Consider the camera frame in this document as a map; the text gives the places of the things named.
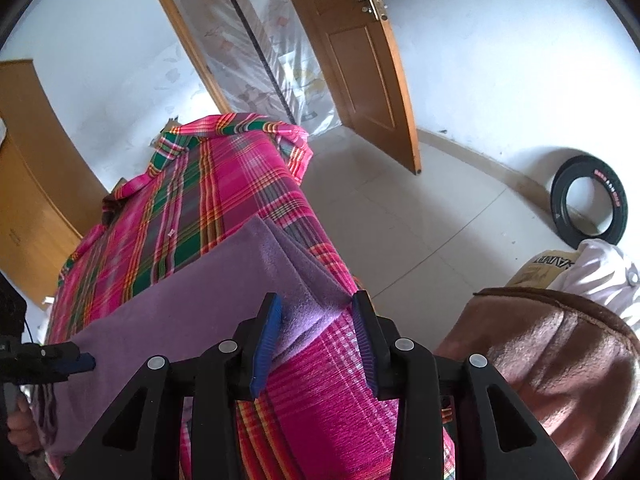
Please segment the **person left hand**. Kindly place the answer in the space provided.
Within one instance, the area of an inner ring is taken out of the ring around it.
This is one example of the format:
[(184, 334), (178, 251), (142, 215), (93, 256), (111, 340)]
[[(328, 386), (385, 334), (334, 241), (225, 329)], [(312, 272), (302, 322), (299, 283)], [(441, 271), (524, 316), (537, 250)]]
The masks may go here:
[(8, 439), (18, 452), (29, 455), (42, 449), (34, 415), (23, 393), (16, 397), (16, 410), (9, 414), (6, 423)]

